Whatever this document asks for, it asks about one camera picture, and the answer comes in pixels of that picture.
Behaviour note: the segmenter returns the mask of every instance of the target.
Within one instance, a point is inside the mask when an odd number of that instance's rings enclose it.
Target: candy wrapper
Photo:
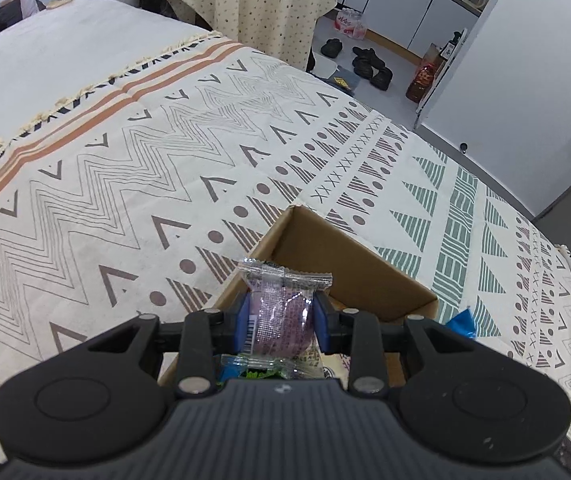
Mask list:
[[[227,355],[220,358],[219,382],[245,379],[323,379],[323,369],[306,363],[263,355]]]
[[[239,270],[250,288],[251,353],[293,358],[314,336],[312,297],[332,285],[331,274],[310,274],[244,258]]]

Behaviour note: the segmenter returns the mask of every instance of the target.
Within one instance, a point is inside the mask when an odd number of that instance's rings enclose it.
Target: slipper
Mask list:
[[[330,59],[334,59],[339,55],[339,52],[343,49],[343,44],[341,40],[338,38],[332,38],[331,40],[326,41],[326,44],[322,46],[321,53],[325,57],[329,57]]]
[[[352,60],[352,66],[354,67],[354,73],[359,77],[363,77],[364,79],[372,78],[374,72],[367,57],[355,57],[355,59]]]
[[[374,53],[374,48],[359,48],[358,46],[352,47],[352,52],[357,54],[359,57],[365,57],[372,65],[372,68],[376,68],[377,70],[381,70],[385,67],[385,63],[383,59],[379,59],[377,55]]]
[[[370,84],[379,90],[387,90],[392,81],[392,70],[383,67],[379,73],[370,79]]]

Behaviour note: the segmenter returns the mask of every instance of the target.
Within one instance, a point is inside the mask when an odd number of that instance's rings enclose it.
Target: tiled floor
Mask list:
[[[339,38],[343,44],[341,53],[335,59],[347,70],[352,70],[352,60],[355,54],[352,52],[353,46],[360,48],[374,48],[376,55],[385,61],[385,65],[392,70],[392,82],[387,91],[376,89],[367,79],[362,79],[355,90],[355,97],[362,103],[383,113],[394,123],[402,124],[409,130],[413,129],[416,118],[417,105],[410,101],[405,92],[412,81],[416,67],[403,57],[397,56],[386,48],[373,43],[370,40],[353,40],[334,30],[333,22],[329,18],[320,18],[314,31],[312,49],[319,52],[321,47],[329,38]]]

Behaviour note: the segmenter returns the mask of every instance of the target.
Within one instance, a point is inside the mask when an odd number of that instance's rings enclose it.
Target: open cardboard box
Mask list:
[[[301,272],[331,272],[329,299],[339,310],[358,308],[397,323],[408,314],[437,315],[432,291],[304,206],[288,207],[249,256]],[[247,290],[236,274],[213,306],[225,310]],[[390,384],[405,383],[398,355],[386,357]],[[175,370],[176,362],[160,382],[171,381]]]

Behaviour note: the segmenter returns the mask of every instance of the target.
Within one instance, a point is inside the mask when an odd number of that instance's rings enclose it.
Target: patterned bedspread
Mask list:
[[[414,134],[216,33],[0,152],[0,383],[137,312],[203,308],[295,201],[434,290],[440,322],[469,307],[480,341],[571,399],[571,261]]]

